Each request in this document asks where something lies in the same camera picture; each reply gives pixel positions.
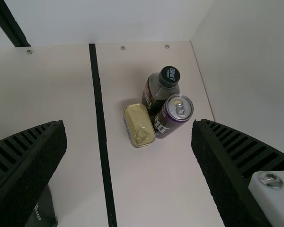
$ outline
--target white floor panel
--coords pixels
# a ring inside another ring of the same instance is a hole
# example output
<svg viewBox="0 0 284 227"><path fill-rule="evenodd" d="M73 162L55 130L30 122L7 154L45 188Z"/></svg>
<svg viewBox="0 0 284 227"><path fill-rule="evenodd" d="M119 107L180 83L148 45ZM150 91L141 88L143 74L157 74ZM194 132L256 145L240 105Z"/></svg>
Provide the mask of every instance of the white floor panel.
<svg viewBox="0 0 284 227"><path fill-rule="evenodd" d="M190 42L97 44L96 50L118 226L224 226L190 145L193 120L213 120ZM180 93L195 112L169 137L136 149L123 110L140 102L147 77L168 65L180 71Z"/></svg>
<svg viewBox="0 0 284 227"><path fill-rule="evenodd" d="M67 151L49 183L59 227L107 227L89 46L27 49L0 48L0 140L63 120Z"/></svg>

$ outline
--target pull tab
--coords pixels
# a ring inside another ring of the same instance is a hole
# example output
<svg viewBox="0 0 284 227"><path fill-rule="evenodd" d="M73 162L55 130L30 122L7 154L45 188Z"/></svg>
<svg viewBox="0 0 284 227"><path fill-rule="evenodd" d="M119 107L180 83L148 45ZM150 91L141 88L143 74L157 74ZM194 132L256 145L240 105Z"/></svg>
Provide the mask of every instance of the pull tab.
<svg viewBox="0 0 284 227"><path fill-rule="evenodd" d="M140 129L136 133L136 142L137 143L142 143L147 137L147 132L144 131L143 129Z"/></svg>
<svg viewBox="0 0 284 227"><path fill-rule="evenodd" d="M186 112L181 100L175 100L176 113L180 118L185 118Z"/></svg>

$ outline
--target can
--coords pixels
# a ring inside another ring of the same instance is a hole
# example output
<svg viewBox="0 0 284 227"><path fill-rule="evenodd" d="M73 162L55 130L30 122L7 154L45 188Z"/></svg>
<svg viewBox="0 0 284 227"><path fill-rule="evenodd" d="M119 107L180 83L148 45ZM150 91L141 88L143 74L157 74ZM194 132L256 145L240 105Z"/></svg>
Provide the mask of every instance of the can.
<svg viewBox="0 0 284 227"><path fill-rule="evenodd" d="M135 148L147 146L156 139L150 117L143 104L127 106L124 109L124 122L128 137Z"/></svg>
<svg viewBox="0 0 284 227"><path fill-rule="evenodd" d="M194 112L194 105L184 95L175 94L169 97L160 112L156 115L153 127L156 137L161 139L167 137L185 122Z"/></svg>

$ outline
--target gold tin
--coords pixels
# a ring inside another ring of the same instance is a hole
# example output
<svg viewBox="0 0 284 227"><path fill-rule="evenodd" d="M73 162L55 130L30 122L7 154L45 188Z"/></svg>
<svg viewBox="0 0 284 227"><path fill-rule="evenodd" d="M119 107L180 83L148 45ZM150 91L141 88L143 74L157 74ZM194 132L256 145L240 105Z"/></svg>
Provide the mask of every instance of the gold tin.
<svg viewBox="0 0 284 227"><path fill-rule="evenodd" d="M135 148L149 145L156 139L147 109L143 104L129 105L124 109L124 122L128 137Z"/></svg>

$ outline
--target ribbed rubber pad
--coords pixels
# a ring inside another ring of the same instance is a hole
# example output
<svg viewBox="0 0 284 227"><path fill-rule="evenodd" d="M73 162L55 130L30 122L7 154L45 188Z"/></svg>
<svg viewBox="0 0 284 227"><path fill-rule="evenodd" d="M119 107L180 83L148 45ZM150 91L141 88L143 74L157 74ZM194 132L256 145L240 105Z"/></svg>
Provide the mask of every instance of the ribbed rubber pad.
<svg viewBox="0 0 284 227"><path fill-rule="evenodd" d="M0 227L22 227L66 151L62 121L0 140Z"/></svg>
<svg viewBox="0 0 284 227"><path fill-rule="evenodd" d="M271 227L248 184L256 171L284 169L284 154L208 120L194 122L191 145L225 226Z"/></svg>
<svg viewBox="0 0 284 227"><path fill-rule="evenodd" d="M277 149L225 125L202 121L219 140L224 153L247 184L254 172L284 170L284 154Z"/></svg>

